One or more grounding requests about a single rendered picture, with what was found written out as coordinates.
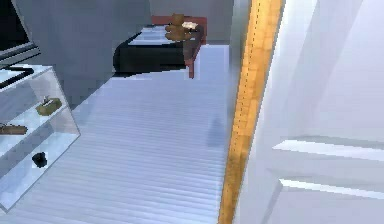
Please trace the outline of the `brown teddy bear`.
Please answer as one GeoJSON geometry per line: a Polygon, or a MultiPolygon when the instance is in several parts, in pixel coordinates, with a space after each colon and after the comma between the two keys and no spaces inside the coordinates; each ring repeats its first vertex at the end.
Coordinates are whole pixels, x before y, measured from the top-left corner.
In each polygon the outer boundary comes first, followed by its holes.
{"type": "Polygon", "coordinates": [[[165,27],[167,31],[165,37],[172,41],[190,40],[192,35],[189,33],[189,30],[183,26],[183,23],[184,15],[174,13],[172,15],[172,21],[165,27]]]}

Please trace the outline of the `white room door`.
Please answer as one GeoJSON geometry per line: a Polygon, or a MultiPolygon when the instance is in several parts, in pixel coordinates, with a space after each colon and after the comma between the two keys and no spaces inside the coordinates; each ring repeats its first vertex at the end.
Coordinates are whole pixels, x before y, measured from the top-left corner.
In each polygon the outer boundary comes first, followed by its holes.
{"type": "Polygon", "coordinates": [[[218,224],[384,224],[384,0],[236,5],[218,224]]]}

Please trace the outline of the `olive green box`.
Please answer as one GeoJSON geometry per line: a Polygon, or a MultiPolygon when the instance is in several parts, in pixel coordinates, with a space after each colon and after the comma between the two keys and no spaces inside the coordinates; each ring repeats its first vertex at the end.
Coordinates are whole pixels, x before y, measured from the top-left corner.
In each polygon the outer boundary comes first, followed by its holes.
{"type": "Polygon", "coordinates": [[[36,111],[41,116],[50,116],[62,106],[59,98],[49,98],[45,96],[43,101],[36,107],[36,111]]]}

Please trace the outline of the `small black cup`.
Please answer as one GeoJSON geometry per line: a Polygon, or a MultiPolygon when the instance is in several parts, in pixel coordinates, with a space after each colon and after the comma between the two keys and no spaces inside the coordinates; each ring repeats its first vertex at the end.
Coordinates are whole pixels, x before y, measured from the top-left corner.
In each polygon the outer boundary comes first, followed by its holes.
{"type": "Polygon", "coordinates": [[[39,152],[33,155],[32,161],[38,168],[42,168],[47,165],[47,159],[44,152],[39,152]]]}

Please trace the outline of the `white shelf unit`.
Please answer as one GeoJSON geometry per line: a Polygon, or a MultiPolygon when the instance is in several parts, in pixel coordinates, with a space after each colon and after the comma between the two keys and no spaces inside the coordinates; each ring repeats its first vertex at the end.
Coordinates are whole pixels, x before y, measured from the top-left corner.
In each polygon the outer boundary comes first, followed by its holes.
{"type": "Polygon", "coordinates": [[[80,136],[60,82],[51,66],[19,64],[0,70],[0,125],[22,125],[24,135],[0,135],[0,214],[6,214],[80,136]],[[36,107],[44,97],[62,106],[50,116],[36,107]],[[47,165],[32,161],[44,152],[47,165]]]}

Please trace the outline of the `brown flat object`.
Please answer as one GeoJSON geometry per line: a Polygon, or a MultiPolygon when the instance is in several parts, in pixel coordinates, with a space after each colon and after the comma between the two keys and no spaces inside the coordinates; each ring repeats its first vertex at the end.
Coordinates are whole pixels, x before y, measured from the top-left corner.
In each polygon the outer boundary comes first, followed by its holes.
{"type": "Polygon", "coordinates": [[[0,135],[24,135],[27,131],[28,128],[22,125],[0,125],[0,135]]]}

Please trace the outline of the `black television set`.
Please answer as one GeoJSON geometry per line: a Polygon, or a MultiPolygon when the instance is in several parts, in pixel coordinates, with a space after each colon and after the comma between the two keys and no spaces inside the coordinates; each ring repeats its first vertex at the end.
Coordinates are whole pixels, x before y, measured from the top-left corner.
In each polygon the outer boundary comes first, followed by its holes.
{"type": "Polygon", "coordinates": [[[0,0],[0,69],[40,54],[12,0],[0,0]]]}

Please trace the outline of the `red frame bed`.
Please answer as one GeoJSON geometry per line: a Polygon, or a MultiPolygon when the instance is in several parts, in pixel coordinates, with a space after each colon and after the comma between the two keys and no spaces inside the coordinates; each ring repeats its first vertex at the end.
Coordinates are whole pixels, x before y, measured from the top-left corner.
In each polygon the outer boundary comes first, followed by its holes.
{"type": "Polygon", "coordinates": [[[171,16],[153,16],[152,23],[139,33],[122,42],[113,55],[115,77],[130,77],[149,72],[188,69],[194,78],[194,63],[202,45],[206,44],[207,18],[186,16],[187,22],[196,23],[190,29],[192,39],[172,42],[165,38],[165,27],[171,16]]]}

